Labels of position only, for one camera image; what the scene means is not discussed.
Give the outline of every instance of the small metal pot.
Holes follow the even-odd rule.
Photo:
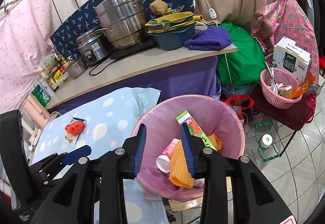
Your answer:
[[[87,65],[93,66],[105,60],[113,49],[104,31],[98,31],[97,26],[77,38],[78,50],[86,60]]]
[[[87,70],[87,68],[88,65],[86,64],[85,60],[80,57],[68,65],[66,72],[68,72],[69,76],[75,80],[76,78],[80,77]]]

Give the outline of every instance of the dark red stool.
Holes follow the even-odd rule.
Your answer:
[[[278,109],[272,106],[265,99],[262,87],[260,85],[256,85],[254,88],[251,98],[255,101],[255,109],[264,113],[265,115],[275,119],[276,121],[284,124],[289,127],[291,130],[294,130],[291,135],[287,145],[283,149],[280,154],[280,157],[283,155],[284,151],[289,146],[290,142],[294,138],[297,131],[301,130],[305,124],[306,120],[306,106],[307,106],[307,95],[303,94],[300,101],[293,104],[289,109]]]

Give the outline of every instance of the purple towel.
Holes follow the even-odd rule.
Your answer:
[[[223,27],[208,26],[197,32],[184,45],[190,50],[221,50],[231,44],[230,35]]]

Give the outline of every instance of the light blue polka dot cloth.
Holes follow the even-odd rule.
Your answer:
[[[159,97],[160,91],[154,88],[121,88],[67,112],[45,126],[33,163],[85,144],[92,149],[91,160],[121,147],[139,118],[157,104]],[[64,128],[72,117],[87,120],[74,146],[63,142]],[[68,169],[66,166],[55,179]],[[136,180],[124,180],[124,194],[128,223],[168,224],[161,197],[143,190]],[[99,202],[95,204],[94,220],[99,224]]]

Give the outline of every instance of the green container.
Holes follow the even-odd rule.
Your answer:
[[[37,98],[43,107],[46,107],[50,101],[50,96],[41,88],[39,84],[36,86],[36,88],[34,88],[32,94],[35,96],[35,98]]]

